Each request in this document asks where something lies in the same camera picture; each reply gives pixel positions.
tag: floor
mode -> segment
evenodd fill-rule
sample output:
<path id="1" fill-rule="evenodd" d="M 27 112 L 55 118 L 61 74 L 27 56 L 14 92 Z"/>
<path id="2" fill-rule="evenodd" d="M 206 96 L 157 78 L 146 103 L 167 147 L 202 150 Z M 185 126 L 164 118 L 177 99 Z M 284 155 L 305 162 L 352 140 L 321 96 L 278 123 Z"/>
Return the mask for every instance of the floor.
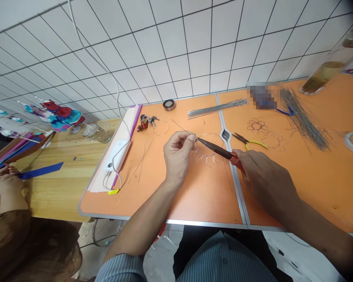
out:
<path id="1" fill-rule="evenodd" d="M 95 228 L 95 240 L 114 235 L 127 221 L 100 219 Z M 92 243 L 92 223 L 83 223 L 78 240 L 81 247 Z M 276 259 L 277 267 L 293 278 L 294 282 L 344 281 L 332 264 L 313 247 L 291 233 L 264 231 L 269 249 Z M 167 224 L 163 235 L 153 244 L 144 258 L 144 272 L 148 281 L 172 282 L 173 256 L 183 236 L 183 225 Z M 97 275 L 109 248 L 110 238 L 99 241 L 103 247 L 89 245 L 83 247 L 83 261 L 80 270 L 73 276 L 87 281 Z"/>

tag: white tiled wall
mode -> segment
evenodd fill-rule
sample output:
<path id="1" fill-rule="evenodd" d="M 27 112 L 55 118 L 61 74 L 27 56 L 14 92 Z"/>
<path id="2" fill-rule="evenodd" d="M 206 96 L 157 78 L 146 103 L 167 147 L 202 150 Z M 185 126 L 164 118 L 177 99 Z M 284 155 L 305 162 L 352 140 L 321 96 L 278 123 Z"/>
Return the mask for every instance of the white tiled wall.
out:
<path id="1" fill-rule="evenodd" d="M 303 78 L 353 25 L 348 0 L 73 0 L 120 108 Z M 113 80 L 79 44 L 68 5 L 0 32 L 0 108 L 52 99 L 116 118 Z M 24 115 L 29 122 L 39 120 Z"/>

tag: tape roll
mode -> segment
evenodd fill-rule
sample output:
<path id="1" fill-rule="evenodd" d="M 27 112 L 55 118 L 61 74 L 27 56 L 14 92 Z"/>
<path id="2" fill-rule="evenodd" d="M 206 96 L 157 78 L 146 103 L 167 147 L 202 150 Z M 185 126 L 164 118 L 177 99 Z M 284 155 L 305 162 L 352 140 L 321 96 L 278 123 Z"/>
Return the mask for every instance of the tape roll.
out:
<path id="1" fill-rule="evenodd" d="M 171 111 L 171 110 L 175 109 L 176 104 L 175 104 L 174 100 L 170 99 L 170 100 L 164 101 L 163 106 L 164 106 L 166 111 Z"/>

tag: bundle of wire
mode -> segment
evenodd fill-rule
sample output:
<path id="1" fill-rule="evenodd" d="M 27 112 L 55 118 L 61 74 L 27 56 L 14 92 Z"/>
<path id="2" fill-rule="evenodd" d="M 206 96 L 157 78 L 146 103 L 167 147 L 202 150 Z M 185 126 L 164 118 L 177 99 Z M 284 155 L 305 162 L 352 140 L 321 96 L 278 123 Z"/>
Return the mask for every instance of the bundle of wire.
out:
<path id="1" fill-rule="evenodd" d="M 282 96 L 284 99 L 284 109 L 286 112 L 289 112 L 290 109 L 293 110 L 294 115 L 290 115 L 289 117 L 299 129 L 302 136 L 307 135 L 319 150 L 327 150 L 327 140 L 324 138 L 319 129 L 310 121 L 295 92 L 290 91 L 289 89 L 283 89 Z"/>
<path id="2" fill-rule="evenodd" d="M 78 33 L 78 28 L 77 28 L 77 26 L 76 26 L 75 17 L 74 17 L 74 15 L 73 15 L 71 0 L 68 0 L 68 6 L 69 6 L 70 14 L 71 14 L 72 23 L 73 23 L 73 26 L 74 26 L 74 28 L 75 28 L 75 32 L 76 32 L 76 34 L 77 34 L 78 40 L 80 41 L 80 44 L 81 44 L 82 48 L 83 48 L 83 49 L 89 54 L 89 56 L 91 56 L 91 58 L 105 71 L 106 74 L 108 74 L 109 76 L 111 76 L 111 78 L 112 78 L 112 79 L 114 80 L 114 82 L 115 82 L 116 92 L 117 92 L 117 94 L 118 94 L 117 97 L 116 97 L 116 103 L 117 103 L 117 106 L 118 106 L 119 116 L 120 116 L 122 122 L 126 125 L 126 128 L 127 128 L 127 130 L 128 130 L 128 140 L 127 140 L 127 142 L 123 145 L 123 148 L 124 148 L 124 147 L 130 142 L 130 140 L 131 140 L 131 133 L 130 133 L 130 131 L 129 131 L 128 125 L 127 125 L 126 122 L 123 120 L 122 113 L 120 112 L 118 82 L 116 81 L 116 79 L 115 79 L 115 77 L 113 76 L 113 74 L 110 73 L 104 66 L 102 66 L 101 63 L 98 62 L 97 59 L 85 48 L 84 44 L 82 43 L 80 34 Z M 112 164 L 113 164 L 113 170 L 114 170 L 115 174 L 118 176 L 118 178 L 119 178 L 119 180 L 120 180 L 120 188 L 119 188 L 119 189 L 121 189 L 121 188 L 122 188 L 122 178 L 120 177 L 119 173 L 115 170 L 115 167 L 114 167 L 114 158 L 115 158 L 119 153 L 120 153 L 120 151 L 117 152 L 117 153 L 115 154 L 115 156 L 113 156 Z M 103 186 L 104 186 L 104 188 L 106 188 L 107 190 L 111 191 L 111 188 L 108 188 L 108 187 L 106 187 L 106 185 L 105 185 L 105 179 L 106 179 L 107 176 L 108 176 L 108 173 L 106 173 L 106 176 L 105 176 L 104 179 L 103 179 Z"/>
<path id="3" fill-rule="evenodd" d="M 232 102 L 229 102 L 226 104 L 217 105 L 217 106 L 213 106 L 213 107 L 209 107 L 209 108 L 191 110 L 191 111 L 187 112 L 187 115 L 188 115 L 188 119 L 198 118 L 200 116 L 204 116 L 206 114 L 217 112 L 219 110 L 223 110 L 223 109 L 231 108 L 231 107 L 243 106 L 243 105 L 247 105 L 247 99 L 239 99 L 239 100 L 235 100 L 235 101 L 232 101 Z"/>

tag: striped sleeve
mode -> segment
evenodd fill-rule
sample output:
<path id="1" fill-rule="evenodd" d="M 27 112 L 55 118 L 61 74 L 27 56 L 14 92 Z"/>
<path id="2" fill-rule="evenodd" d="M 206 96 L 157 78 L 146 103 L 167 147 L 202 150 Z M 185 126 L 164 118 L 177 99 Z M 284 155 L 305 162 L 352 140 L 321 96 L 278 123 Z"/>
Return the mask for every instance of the striped sleeve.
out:
<path id="1" fill-rule="evenodd" d="M 145 282 L 146 277 L 140 257 L 121 254 L 101 266 L 95 282 Z"/>

